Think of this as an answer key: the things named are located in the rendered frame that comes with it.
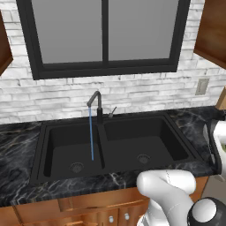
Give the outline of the black sink faucet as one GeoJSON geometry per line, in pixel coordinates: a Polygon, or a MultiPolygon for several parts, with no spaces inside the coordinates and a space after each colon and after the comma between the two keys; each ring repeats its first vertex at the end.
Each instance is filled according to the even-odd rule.
{"type": "Polygon", "coordinates": [[[89,101],[87,102],[87,106],[91,108],[94,99],[98,100],[98,108],[97,108],[97,123],[102,124],[103,122],[103,114],[102,114],[102,95],[99,91],[95,91],[91,96],[89,101]]]}

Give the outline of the black double sink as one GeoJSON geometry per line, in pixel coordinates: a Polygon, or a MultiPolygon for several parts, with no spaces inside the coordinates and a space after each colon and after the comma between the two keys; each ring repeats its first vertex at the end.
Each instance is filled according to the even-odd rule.
{"type": "Polygon", "coordinates": [[[93,118],[92,127],[94,161],[88,118],[44,123],[30,182],[167,169],[170,165],[202,160],[166,113],[105,118],[102,124],[93,118]]]}

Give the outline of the blue water stream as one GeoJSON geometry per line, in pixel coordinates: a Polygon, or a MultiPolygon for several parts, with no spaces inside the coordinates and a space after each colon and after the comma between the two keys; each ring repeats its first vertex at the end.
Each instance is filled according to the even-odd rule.
{"type": "Polygon", "coordinates": [[[90,127],[90,146],[91,146],[91,157],[94,161],[94,141],[93,141],[93,127],[92,127],[92,110],[91,107],[88,107],[89,114],[89,127],[90,127]]]}

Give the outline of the black framed window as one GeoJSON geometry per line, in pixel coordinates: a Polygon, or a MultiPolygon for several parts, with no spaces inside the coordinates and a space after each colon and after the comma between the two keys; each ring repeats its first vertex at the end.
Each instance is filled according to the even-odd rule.
{"type": "Polygon", "coordinates": [[[191,0],[16,0],[33,79],[177,70],[191,0]]]}

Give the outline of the brown wooden drawer front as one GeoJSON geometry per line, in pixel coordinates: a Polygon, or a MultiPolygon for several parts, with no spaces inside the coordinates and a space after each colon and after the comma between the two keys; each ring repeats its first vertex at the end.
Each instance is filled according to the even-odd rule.
{"type": "Polygon", "coordinates": [[[125,204],[138,203],[146,200],[136,187],[121,189],[110,192],[98,192],[80,196],[58,199],[58,206],[61,212],[92,209],[101,207],[117,207],[125,204]]]}

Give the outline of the brown wooden cupboard door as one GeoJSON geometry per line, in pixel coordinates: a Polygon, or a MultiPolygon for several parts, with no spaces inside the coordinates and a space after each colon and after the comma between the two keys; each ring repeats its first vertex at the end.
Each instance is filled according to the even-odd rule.
{"type": "Polygon", "coordinates": [[[23,224],[53,220],[82,221],[88,215],[97,213],[96,210],[78,209],[69,202],[59,204],[58,201],[17,205],[15,212],[23,224]]]}
{"type": "Polygon", "coordinates": [[[147,203],[130,207],[120,207],[118,211],[118,226],[137,226],[138,220],[146,213],[147,207],[147,203]],[[128,221],[125,220],[124,214],[129,214],[130,219],[128,221]]]}
{"type": "Polygon", "coordinates": [[[118,210],[102,211],[98,214],[98,226],[117,226],[118,210]],[[109,222],[109,217],[113,216],[114,222],[109,222]]]}

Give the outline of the tan wooden block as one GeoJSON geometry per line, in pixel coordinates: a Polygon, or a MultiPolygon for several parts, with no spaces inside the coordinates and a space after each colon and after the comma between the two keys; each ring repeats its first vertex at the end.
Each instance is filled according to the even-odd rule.
{"type": "Polygon", "coordinates": [[[215,107],[218,110],[226,110],[226,86],[223,88],[215,107]]]}

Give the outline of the grey wall socket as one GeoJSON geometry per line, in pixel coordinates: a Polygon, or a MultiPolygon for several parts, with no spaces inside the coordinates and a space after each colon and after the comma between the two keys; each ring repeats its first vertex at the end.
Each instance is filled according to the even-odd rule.
{"type": "Polygon", "coordinates": [[[203,95],[207,91],[209,79],[199,79],[197,88],[196,88],[196,95],[203,95]]]}

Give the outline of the brown wall cupboard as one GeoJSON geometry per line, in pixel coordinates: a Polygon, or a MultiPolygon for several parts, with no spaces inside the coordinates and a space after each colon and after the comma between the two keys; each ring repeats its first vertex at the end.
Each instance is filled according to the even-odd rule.
{"type": "Polygon", "coordinates": [[[0,11],[0,76],[12,62],[10,43],[4,26],[4,20],[0,11]]]}
{"type": "Polygon", "coordinates": [[[194,52],[226,70],[226,0],[206,0],[194,52]]]}

